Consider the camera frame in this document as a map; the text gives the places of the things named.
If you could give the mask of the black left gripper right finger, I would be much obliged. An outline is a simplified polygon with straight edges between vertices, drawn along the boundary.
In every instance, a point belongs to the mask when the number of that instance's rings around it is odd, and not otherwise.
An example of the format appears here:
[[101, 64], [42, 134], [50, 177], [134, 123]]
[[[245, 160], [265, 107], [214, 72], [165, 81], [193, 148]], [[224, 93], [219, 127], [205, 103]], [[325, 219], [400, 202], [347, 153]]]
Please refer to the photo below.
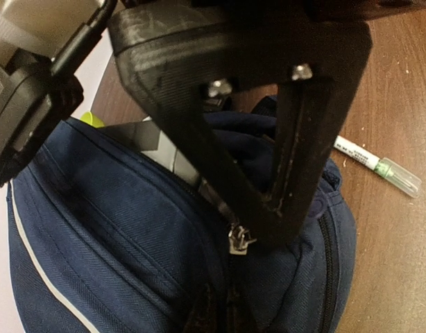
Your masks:
[[235, 283], [230, 285], [230, 332], [266, 332], [266, 330], [258, 327], [250, 306], [246, 302], [239, 285]]

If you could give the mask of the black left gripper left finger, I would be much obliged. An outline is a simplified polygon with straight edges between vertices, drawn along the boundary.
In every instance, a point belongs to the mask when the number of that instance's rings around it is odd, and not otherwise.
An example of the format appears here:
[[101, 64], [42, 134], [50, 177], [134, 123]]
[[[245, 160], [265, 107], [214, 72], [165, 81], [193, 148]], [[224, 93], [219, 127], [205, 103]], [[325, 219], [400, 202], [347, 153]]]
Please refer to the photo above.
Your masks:
[[196, 296], [183, 332], [228, 332], [228, 293], [220, 293], [211, 283], [204, 284]]

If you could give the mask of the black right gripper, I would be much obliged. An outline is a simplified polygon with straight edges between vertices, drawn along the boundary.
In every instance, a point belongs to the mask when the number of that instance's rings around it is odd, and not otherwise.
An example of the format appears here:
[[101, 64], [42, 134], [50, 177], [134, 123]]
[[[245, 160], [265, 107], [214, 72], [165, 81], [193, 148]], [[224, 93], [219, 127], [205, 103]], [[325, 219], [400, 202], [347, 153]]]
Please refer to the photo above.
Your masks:
[[108, 30], [121, 82], [140, 104], [195, 104], [216, 81], [232, 92], [297, 80], [309, 65], [351, 99], [372, 47], [368, 21], [426, 1], [152, 1]]

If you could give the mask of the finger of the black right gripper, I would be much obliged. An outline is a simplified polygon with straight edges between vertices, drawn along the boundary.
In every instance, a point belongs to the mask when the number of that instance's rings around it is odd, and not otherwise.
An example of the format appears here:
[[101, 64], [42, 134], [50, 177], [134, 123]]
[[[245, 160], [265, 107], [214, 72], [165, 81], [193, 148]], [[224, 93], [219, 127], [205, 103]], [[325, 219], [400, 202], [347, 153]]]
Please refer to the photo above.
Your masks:
[[273, 183], [268, 193], [268, 243], [285, 245], [299, 233], [363, 75], [362, 67], [272, 70], [278, 85]]
[[276, 246], [279, 215], [216, 139], [203, 116], [203, 101], [213, 80], [204, 82], [143, 84], [143, 109], [185, 157], [209, 181], [251, 234]]

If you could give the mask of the navy blue student backpack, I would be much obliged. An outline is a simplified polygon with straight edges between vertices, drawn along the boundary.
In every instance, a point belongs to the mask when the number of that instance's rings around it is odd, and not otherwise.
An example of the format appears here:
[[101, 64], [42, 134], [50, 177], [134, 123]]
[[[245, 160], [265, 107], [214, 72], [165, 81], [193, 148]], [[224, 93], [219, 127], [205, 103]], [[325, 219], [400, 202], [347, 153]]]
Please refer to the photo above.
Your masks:
[[77, 119], [8, 183], [12, 290], [26, 332], [183, 332], [206, 283], [238, 284], [266, 332], [334, 332], [350, 292], [356, 225], [327, 161], [300, 234], [269, 250], [206, 182], [186, 184]]

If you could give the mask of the black white photo magazine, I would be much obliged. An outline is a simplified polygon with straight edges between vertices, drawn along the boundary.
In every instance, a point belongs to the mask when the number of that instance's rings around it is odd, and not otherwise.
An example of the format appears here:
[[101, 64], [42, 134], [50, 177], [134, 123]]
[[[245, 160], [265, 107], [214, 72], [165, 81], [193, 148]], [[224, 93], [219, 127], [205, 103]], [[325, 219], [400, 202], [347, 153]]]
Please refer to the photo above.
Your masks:
[[198, 186], [199, 172], [152, 118], [106, 126], [101, 131], [130, 150], [150, 158], [192, 187]]

